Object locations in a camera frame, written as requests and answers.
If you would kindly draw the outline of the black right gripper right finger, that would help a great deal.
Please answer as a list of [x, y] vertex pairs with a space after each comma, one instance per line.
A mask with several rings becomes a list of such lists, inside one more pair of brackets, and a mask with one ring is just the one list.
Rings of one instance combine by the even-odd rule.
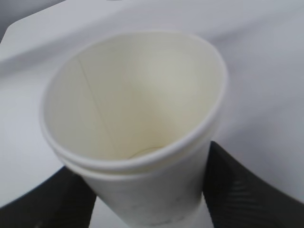
[[211, 142], [202, 184], [216, 228], [302, 228], [304, 205], [258, 178]]

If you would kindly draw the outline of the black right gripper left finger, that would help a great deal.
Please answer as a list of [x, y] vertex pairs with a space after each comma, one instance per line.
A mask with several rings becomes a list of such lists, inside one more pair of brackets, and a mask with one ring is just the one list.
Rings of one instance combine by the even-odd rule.
[[87, 228], [96, 194], [63, 167], [38, 187], [1, 207], [2, 228]]

